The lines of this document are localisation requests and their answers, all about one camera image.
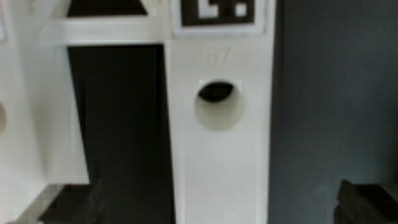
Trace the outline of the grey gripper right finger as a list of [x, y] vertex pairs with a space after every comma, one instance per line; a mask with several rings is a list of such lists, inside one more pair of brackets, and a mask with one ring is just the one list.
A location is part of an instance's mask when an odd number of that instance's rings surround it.
[[341, 181], [334, 224], [398, 224], [398, 184]]

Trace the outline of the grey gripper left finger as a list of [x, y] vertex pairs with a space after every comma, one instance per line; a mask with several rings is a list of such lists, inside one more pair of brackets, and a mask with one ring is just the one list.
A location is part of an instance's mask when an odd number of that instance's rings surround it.
[[103, 224], [103, 217], [99, 186], [50, 185], [14, 224]]

